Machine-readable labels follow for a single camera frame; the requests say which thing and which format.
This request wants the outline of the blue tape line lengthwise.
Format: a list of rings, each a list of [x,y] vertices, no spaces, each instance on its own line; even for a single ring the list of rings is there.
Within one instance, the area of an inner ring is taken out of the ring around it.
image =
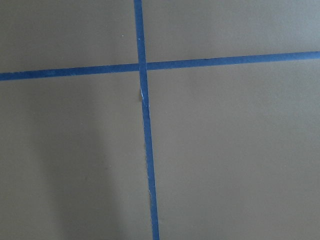
[[[152,130],[151,130],[151,119],[150,119],[149,88],[148,88],[143,8],[142,8],[141,0],[135,0],[133,4],[134,4],[134,14],[135,14],[135,28],[136,28],[136,42],[137,42],[137,55],[138,55],[138,69],[139,69],[139,78],[140,78],[143,132],[144,132],[144,142],[145,142],[146,169],[147,169],[148,191],[149,191],[149,199],[150,199],[151,230],[152,230],[152,238],[154,240],[159,240],[160,232],[159,232],[159,220],[158,220]]]

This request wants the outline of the blue tape line crosswise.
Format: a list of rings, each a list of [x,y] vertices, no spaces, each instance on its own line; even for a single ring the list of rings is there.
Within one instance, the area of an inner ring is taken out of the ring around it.
[[[240,65],[240,64],[251,64],[251,63],[317,60],[319,58],[320,58],[320,53],[318,51],[276,53],[276,54],[262,54],[262,55],[230,56],[230,57],[216,57],[216,58],[203,58],[203,59],[147,62],[146,69],[148,71],[153,71],[153,70],[182,69],[182,68],[193,68],[193,67]],[[126,72],[137,72],[137,71],[139,71],[138,63],[128,63],[128,64],[116,64],[116,65],[3,72],[0,74],[0,80],[13,81],[13,80],[26,80],[26,79],[85,76],[85,75],[95,75],[95,74],[126,73]]]

